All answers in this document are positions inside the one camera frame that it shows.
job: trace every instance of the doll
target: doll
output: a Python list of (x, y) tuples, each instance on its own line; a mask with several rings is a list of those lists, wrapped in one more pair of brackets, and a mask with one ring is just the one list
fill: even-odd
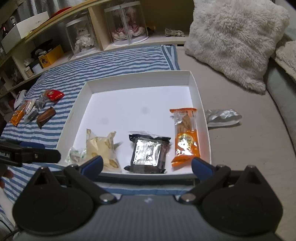
[[(136, 13), (136, 9), (134, 7), (128, 7), (126, 9), (125, 21), (128, 25), (127, 27), (128, 27), (128, 33), (130, 37), (133, 37), (133, 36), (136, 37), (145, 33), (145, 28), (142, 26), (138, 26), (136, 24), (135, 13)], [(121, 21), (119, 11), (114, 11), (113, 16), (118, 19), (117, 20), (118, 22)], [(124, 27), (119, 27), (115, 31), (113, 31), (112, 37), (116, 40), (124, 40), (128, 38)]]
[(76, 27), (77, 37), (76, 37), (74, 52), (80, 53), (94, 47), (94, 40), (91, 37), (91, 34), (88, 32), (86, 28), (86, 24), (75, 26), (75, 27)]

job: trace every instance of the silver foil bag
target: silver foil bag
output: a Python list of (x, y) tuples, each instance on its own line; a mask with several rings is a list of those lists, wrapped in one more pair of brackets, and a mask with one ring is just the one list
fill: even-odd
[(124, 169), (134, 173), (160, 174), (165, 171), (165, 157), (169, 148), (168, 137), (153, 138), (149, 135), (131, 134), (135, 143), (131, 165)]
[(205, 118), (208, 127), (220, 127), (235, 125), (242, 119), (242, 116), (234, 109), (205, 110)]

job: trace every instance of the red snack package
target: red snack package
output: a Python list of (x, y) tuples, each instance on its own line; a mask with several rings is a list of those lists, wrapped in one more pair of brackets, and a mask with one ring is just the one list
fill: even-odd
[(58, 101), (60, 100), (61, 98), (63, 98), (65, 94), (61, 91), (58, 91), (58, 90), (51, 90), (47, 93), (47, 98), (50, 100), (50, 101)]

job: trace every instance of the orange wrapper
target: orange wrapper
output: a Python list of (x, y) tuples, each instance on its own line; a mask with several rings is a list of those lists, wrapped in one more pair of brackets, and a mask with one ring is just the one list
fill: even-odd
[(27, 101), (25, 101), (12, 115), (10, 122), (14, 125), (17, 126), (20, 122), (20, 120), (24, 117), (25, 115), (25, 108), (27, 106)]
[(172, 166), (181, 165), (200, 157), (195, 122), (195, 108), (170, 109), (175, 121), (175, 158)]

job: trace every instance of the brown wrapped snack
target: brown wrapped snack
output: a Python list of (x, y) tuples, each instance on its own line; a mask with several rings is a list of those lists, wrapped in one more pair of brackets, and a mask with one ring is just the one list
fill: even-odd
[(50, 107), (46, 111), (44, 111), (41, 115), (37, 118), (37, 125), (41, 129), (41, 127), (48, 122), (54, 115), (56, 114), (55, 109)]

